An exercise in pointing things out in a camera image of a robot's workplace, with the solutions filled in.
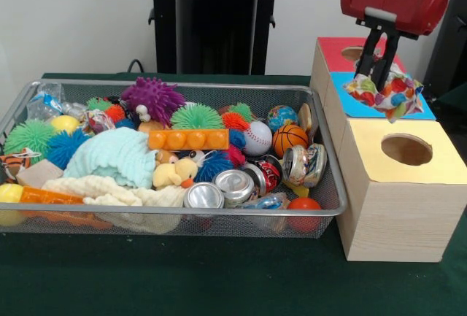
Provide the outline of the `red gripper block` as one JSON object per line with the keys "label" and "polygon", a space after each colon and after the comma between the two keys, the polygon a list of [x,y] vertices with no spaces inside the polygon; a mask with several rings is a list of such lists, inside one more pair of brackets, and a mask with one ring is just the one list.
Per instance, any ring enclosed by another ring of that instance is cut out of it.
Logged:
{"label": "red gripper block", "polygon": [[[359,26],[370,29],[360,58],[356,63],[355,77],[359,74],[375,79],[382,92],[400,36],[417,39],[427,36],[437,27],[449,0],[340,0],[343,14],[356,19]],[[378,59],[375,48],[386,33],[384,55]]]}

